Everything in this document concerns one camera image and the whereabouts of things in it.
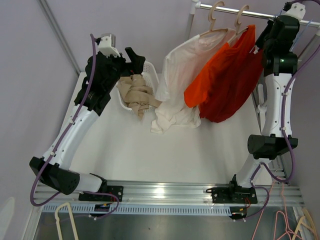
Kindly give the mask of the blue hanger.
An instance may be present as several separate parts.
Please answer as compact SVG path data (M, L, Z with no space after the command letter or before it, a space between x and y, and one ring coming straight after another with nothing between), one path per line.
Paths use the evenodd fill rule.
M276 37L271 34L271 31L276 19L277 16L267 21L267 26L257 38L255 45L251 49L250 53L257 54L260 51L264 51L264 53L266 54L272 51L276 44Z
M304 28L301 32L299 32L299 33L297 34L297 36L296 36L296 38L294 39L293 44L292 44L292 46L291 46L291 48L290 48L290 51L291 51L291 52L294 50L294 48L295 48L295 46L297 45L299 39L302 37L302 35L304 34L305 30L309 27L309 25L311 24L312 21L313 21L313 20L310 20L310 21L307 23L307 25L305 26L305 28Z

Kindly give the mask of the beige t shirt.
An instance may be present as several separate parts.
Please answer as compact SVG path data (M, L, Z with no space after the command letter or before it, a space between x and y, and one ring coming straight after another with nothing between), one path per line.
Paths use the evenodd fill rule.
M122 76L116 85L124 105L131 109L139 120L150 107L158 108L161 101L154 96L151 86L147 86L146 80L141 74Z

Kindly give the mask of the dark red t shirt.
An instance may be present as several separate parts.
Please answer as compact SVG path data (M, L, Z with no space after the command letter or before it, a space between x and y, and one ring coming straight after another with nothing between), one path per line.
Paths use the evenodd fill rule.
M232 117L255 89L263 72L262 58L263 51L260 50L236 61L225 75L219 77L219 84L199 106L199 116L214 123Z

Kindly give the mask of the orange t shirt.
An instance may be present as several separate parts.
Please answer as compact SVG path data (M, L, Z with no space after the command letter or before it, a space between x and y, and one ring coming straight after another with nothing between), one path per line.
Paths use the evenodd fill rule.
M193 82L184 91L184 102L193 108L205 102L210 90L224 76L237 67L250 53L255 44L256 26L248 25L234 45L225 43L205 64Z

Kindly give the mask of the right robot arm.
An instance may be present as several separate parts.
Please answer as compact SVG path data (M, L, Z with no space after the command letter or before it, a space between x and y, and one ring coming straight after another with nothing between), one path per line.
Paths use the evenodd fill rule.
M298 57L290 49L300 21L296 16L279 15L268 21L255 45L262 52L263 75L267 89L266 119L261 135L250 135L249 156L227 188L228 198L238 203L247 197L257 203L253 180L261 168L298 145L292 137L290 110L291 93L298 69Z

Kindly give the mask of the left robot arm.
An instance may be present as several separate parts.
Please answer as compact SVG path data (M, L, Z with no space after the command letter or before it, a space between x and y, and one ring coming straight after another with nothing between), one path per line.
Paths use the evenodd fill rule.
M70 166L82 139L111 100L110 93L116 83L121 77L143 71L146 58L137 55L131 47L125 48L125 52L129 62L122 55L104 55L101 50L87 60L86 77L68 122L43 156L34 156L29 162L37 181L64 195L85 191L97 201L107 197L108 188L102 185L101 177L71 171Z

